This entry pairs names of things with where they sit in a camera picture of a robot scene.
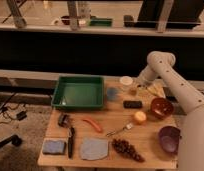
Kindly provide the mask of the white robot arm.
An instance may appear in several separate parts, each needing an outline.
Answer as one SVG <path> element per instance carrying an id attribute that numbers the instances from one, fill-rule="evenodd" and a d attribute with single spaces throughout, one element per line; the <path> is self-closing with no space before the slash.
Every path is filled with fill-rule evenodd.
<path id="1" fill-rule="evenodd" d="M 173 53 L 152 51 L 137 82 L 149 86 L 160 76 L 186 113 L 178 148 L 178 171 L 204 171 L 204 95 L 174 69 Z"/>

